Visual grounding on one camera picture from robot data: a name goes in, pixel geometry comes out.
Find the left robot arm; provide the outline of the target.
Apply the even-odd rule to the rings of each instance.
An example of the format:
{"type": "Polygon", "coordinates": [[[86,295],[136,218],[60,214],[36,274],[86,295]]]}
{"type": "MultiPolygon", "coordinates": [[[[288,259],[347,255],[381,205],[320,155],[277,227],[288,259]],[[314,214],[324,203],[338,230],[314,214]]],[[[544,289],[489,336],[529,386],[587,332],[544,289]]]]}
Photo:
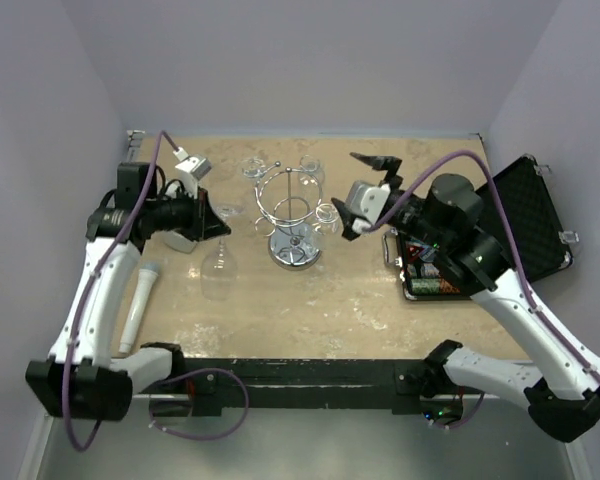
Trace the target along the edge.
{"type": "Polygon", "coordinates": [[[44,360],[29,362],[25,380],[53,417],[119,421],[132,397],[153,384],[165,392],[187,380],[184,354],[175,344],[153,342],[120,361],[110,345],[122,298],[147,240],[175,231],[194,242],[230,234],[199,181],[206,158],[176,166],[177,192],[157,187],[149,163],[122,163],[117,186],[89,216],[84,267],[67,320],[44,360]]]}

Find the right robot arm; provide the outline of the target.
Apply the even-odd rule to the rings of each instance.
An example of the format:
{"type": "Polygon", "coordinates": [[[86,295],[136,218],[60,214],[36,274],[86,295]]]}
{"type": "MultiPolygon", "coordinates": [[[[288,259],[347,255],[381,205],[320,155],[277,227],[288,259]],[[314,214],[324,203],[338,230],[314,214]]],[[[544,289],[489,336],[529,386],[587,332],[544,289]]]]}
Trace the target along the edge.
{"type": "Polygon", "coordinates": [[[452,152],[407,188],[397,172],[401,159],[355,154],[384,178],[355,182],[346,200],[332,201],[353,241],[384,225],[430,246],[442,278],[489,313],[528,355],[528,365],[481,355],[446,340],[424,360],[421,394],[433,397],[454,386],[491,394],[525,410],[548,436],[570,443],[600,420],[600,356],[580,342],[531,289],[502,201],[487,181],[504,228],[506,246],[478,225],[484,208],[473,184],[459,174],[439,174],[446,163],[468,157],[452,152]]]}

